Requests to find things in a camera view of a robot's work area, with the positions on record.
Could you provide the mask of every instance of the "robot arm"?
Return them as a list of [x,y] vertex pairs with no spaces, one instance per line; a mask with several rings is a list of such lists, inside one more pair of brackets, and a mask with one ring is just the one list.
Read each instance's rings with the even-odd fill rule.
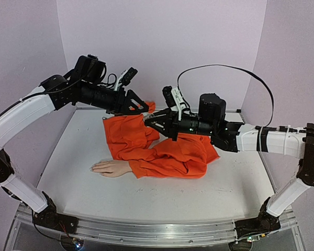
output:
[[[122,76],[121,83],[128,85],[136,72],[131,68]],[[15,173],[3,148],[25,127],[69,103],[83,102],[115,115],[136,115],[149,110],[148,105],[131,90],[126,93],[123,87],[114,90],[100,86],[105,75],[104,62],[91,55],[81,56],[75,68],[65,76],[48,78],[0,115],[0,186],[35,211],[38,225],[61,231],[58,223],[62,222],[68,233],[74,233],[77,218],[58,214],[55,204],[44,192]]]
[[300,159],[295,177],[264,202],[257,218],[235,222],[238,238],[280,229],[278,217],[302,193],[314,187],[314,124],[293,129],[228,122],[225,120],[226,102],[216,94],[201,95],[198,114],[179,109],[183,98],[179,97],[177,87],[165,87],[163,94],[169,108],[147,115],[144,123],[174,141],[178,133],[200,134],[210,136],[211,144],[224,151],[268,152]]

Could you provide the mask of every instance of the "black cable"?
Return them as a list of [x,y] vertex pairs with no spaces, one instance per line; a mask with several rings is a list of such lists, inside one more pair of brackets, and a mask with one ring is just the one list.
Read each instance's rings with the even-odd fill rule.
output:
[[[109,77],[110,76],[114,76],[115,77],[115,81],[113,83],[109,83]],[[117,80],[117,76],[114,73],[111,73],[108,75],[107,77],[107,82],[106,83],[101,83],[101,85],[106,86],[107,88],[113,88],[114,85],[116,84],[116,80]]]
[[104,71],[103,71],[103,74],[100,76],[100,78],[98,78],[96,81],[94,81],[92,83],[92,85],[96,86],[96,85],[100,85],[102,84],[102,81],[104,80],[105,76],[106,76],[106,73],[107,73],[107,66],[104,65]]
[[314,134],[314,131],[308,131],[307,128],[306,130],[300,130],[301,133],[310,133],[310,134]]
[[12,104],[11,106],[9,106],[7,109],[5,109],[3,112],[0,113],[0,117],[1,117],[3,114],[5,114],[6,112],[8,112],[9,110],[11,110],[11,109],[12,109],[13,107],[15,107],[16,105],[18,105],[19,103],[22,103],[23,101],[25,101],[25,100],[27,100],[27,99],[29,99],[29,98],[36,97],[36,96],[39,96],[39,95],[47,95],[47,94],[60,93],[60,92],[62,92],[62,91],[64,91],[64,90],[66,90],[66,89],[71,88],[72,86],[74,86],[75,84],[77,84],[79,81],[81,81],[83,78],[85,78],[85,77],[91,72],[91,70],[94,68],[95,65],[93,65],[93,67],[90,68],[90,70],[86,73],[85,76],[82,76],[81,78],[79,78],[76,82],[72,83],[71,85],[69,85],[69,86],[67,86],[67,87],[65,87],[65,88],[63,88],[63,89],[61,89],[61,90],[56,90],[56,91],[53,91],[53,92],[43,92],[43,93],[34,93],[34,94],[31,94],[31,95],[29,95],[29,96],[27,96],[27,97],[25,97],[25,98],[23,98],[23,99],[21,99],[21,100],[15,102],[15,103]]
[[246,235],[249,235],[248,238],[254,234],[254,235],[261,235],[261,234],[265,234],[266,235],[267,233],[267,229],[263,229],[263,230],[257,230],[257,231],[253,231],[253,232],[250,232],[250,233],[246,233],[242,236],[238,236],[238,238],[244,238]]
[[[178,79],[177,79],[177,85],[178,85],[178,89],[180,91],[180,88],[179,88],[179,79],[180,77],[185,73],[185,72],[188,72],[188,71],[191,71],[191,70],[195,70],[195,69],[199,69],[199,68],[204,68],[204,67],[209,67],[209,66],[223,66],[223,67],[228,67],[228,68],[232,68],[232,69],[236,69],[236,70],[239,70],[239,71],[243,71],[245,73],[248,73],[250,76],[254,77],[256,80],[258,80],[259,82],[261,82],[264,87],[266,88],[266,90],[268,91],[269,95],[270,95],[270,98],[271,98],[271,103],[272,103],[272,113],[271,113],[271,118],[270,118],[270,121],[269,123],[266,125],[266,127],[268,127],[271,122],[272,122],[272,119],[273,119],[273,112],[274,112],[274,98],[273,98],[273,94],[270,90],[270,88],[268,87],[268,85],[260,78],[258,77],[256,74],[248,71],[248,70],[245,70],[245,69],[242,69],[242,68],[238,68],[238,67],[235,67],[235,66],[230,66],[230,65],[224,65],[224,64],[206,64],[206,65],[201,65],[201,66],[197,66],[197,67],[194,67],[194,68],[189,68],[183,72],[181,72],[181,74],[178,76]],[[188,105],[189,109],[190,109],[190,105],[189,103],[184,99],[184,102]]]
[[55,241],[61,242],[60,239],[56,239],[56,238],[53,238],[53,237],[48,236],[48,235],[46,235],[46,234],[43,234],[43,233],[36,227],[35,221],[34,221],[34,217],[35,217],[35,212],[32,210],[32,211],[31,211],[32,224],[33,224],[34,228],[36,229],[36,231],[37,231],[39,234],[43,235],[43,236],[46,237],[46,238],[54,239]]

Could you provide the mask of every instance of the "white table surface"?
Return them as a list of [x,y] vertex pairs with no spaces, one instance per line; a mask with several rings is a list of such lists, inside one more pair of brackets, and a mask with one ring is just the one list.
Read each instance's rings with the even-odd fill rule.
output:
[[[202,222],[257,216],[274,192],[257,152],[229,153],[208,166],[201,179],[106,178],[90,168],[111,159],[103,110],[77,110],[39,182],[58,211],[116,221]],[[242,121],[238,113],[227,120]]]

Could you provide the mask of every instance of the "orange shirt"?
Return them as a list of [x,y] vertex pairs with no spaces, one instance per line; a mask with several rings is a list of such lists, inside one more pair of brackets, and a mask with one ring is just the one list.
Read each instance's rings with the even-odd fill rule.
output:
[[[153,112],[155,104],[148,104]],[[113,159],[129,161],[137,178],[201,178],[207,164],[219,158],[208,136],[179,133],[177,141],[166,139],[149,148],[159,133],[144,125],[143,115],[112,117],[104,126]]]

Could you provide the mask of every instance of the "orange sleeve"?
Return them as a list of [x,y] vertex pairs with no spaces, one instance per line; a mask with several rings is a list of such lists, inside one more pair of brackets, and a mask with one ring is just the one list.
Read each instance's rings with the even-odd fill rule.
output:
[[219,157],[209,137],[188,134],[179,134],[176,142],[164,140],[152,150],[149,158],[129,161],[137,178],[201,178],[206,174],[207,164]]

